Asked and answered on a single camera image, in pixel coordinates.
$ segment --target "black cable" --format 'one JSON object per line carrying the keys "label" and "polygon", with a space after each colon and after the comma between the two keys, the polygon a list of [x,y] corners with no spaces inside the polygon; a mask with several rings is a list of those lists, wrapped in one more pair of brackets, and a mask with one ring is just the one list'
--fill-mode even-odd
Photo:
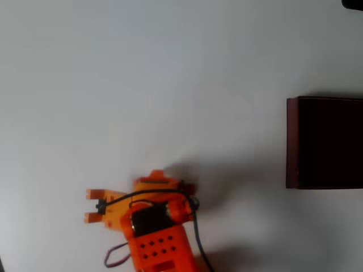
{"label": "black cable", "polygon": [[200,237],[199,237],[199,229],[198,229],[198,222],[197,222],[197,214],[196,214],[196,210],[199,208],[199,201],[197,201],[197,203],[193,200],[193,198],[185,191],[183,190],[177,190],[177,189],[152,189],[152,190],[141,190],[141,191],[136,191],[127,195],[124,195],[122,197],[116,198],[113,201],[107,202],[105,204],[105,207],[108,207],[110,205],[113,205],[115,203],[118,203],[122,200],[125,200],[127,198],[130,197],[134,197],[137,196],[139,194],[150,194],[150,193],[175,193],[175,194],[182,194],[183,196],[186,197],[186,199],[189,202],[190,207],[192,208],[192,215],[193,215],[193,223],[194,223],[194,233],[195,233],[195,239],[197,241],[197,245],[200,251],[200,254],[204,260],[204,262],[206,263],[208,269],[210,272],[214,272],[214,269],[212,267],[212,265],[210,264],[208,257],[206,256],[202,243],[200,241]]}

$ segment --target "orange 3d-printed part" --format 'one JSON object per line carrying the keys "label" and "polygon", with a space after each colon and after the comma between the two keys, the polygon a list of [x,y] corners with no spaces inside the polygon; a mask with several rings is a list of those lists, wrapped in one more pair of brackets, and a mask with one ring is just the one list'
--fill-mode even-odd
{"label": "orange 3d-printed part", "polygon": [[[134,192],[181,189],[194,194],[193,187],[153,171],[135,182]],[[193,210],[179,193],[142,193],[107,206],[125,193],[88,190],[87,199],[98,199],[98,212],[87,213],[86,223],[104,222],[122,231],[128,240],[137,272],[198,272],[182,224],[193,220]]]}

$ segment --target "white table surface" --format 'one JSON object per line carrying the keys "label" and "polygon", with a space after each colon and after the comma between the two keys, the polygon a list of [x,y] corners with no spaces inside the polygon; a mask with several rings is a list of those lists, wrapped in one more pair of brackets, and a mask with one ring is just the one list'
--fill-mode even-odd
{"label": "white table surface", "polygon": [[284,185],[286,98],[361,96],[363,12],[340,0],[4,0],[0,37],[6,272],[107,271],[124,238],[83,223],[86,189],[127,192],[154,168],[198,178],[216,271],[362,271],[363,191]]}

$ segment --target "wire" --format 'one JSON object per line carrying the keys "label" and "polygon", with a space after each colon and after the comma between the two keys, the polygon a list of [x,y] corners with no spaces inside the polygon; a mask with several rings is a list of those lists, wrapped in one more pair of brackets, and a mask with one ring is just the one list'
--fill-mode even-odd
{"label": "wire", "polygon": [[206,263],[208,269],[210,272],[214,272],[214,269],[212,267],[212,265],[210,264],[208,257],[206,256],[202,243],[200,241],[200,236],[199,236],[199,229],[198,229],[198,222],[197,222],[197,214],[196,214],[196,210],[199,208],[199,201],[197,201],[197,203],[193,200],[194,198],[192,198],[187,192],[182,191],[182,190],[177,190],[177,189],[152,189],[152,190],[141,190],[141,191],[136,191],[127,195],[124,195],[122,197],[116,198],[113,201],[107,202],[105,204],[105,207],[108,207],[110,205],[113,205],[115,203],[118,203],[122,200],[125,200],[127,198],[130,197],[134,197],[134,196],[138,196],[139,194],[150,194],[150,193],[175,193],[175,194],[182,194],[183,196],[186,197],[186,199],[189,202],[190,207],[192,208],[192,216],[193,216],[193,223],[194,223],[194,233],[195,233],[195,239],[197,241],[197,245],[200,251],[200,254],[204,260],[204,262]]}
{"label": "wire", "polygon": [[130,204],[129,204],[129,207],[131,208],[132,207],[132,204],[138,203],[138,202],[144,202],[144,203],[149,204],[150,206],[154,206],[155,205],[155,202],[152,201],[152,200],[149,200],[149,199],[138,199],[138,200],[135,200],[135,201],[131,201]]}
{"label": "wire", "polygon": [[126,246],[127,244],[128,244],[128,243],[121,244],[121,245],[117,245],[117,246],[115,246],[115,247],[111,248],[111,249],[107,252],[106,257],[105,257],[104,262],[103,262],[103,263],[104,263],[104,265],[105,265],[105,267],[107,267],[107,268],[112,268],[112,267],[116,267],[116,266],[122,265],[124,262],[126,262],[126,261],[130,258],[131,254],[128,254],[128,255],[126,255],[124,258],[122,258],[121,260],[119,260],[118,262],[107,263],[107,261],[108,261],[108,259],[109,259],[109,256],[111,255],[111,253],[112,253],[113,251],[115,251],[116,249],[122,248],[122,247]]}

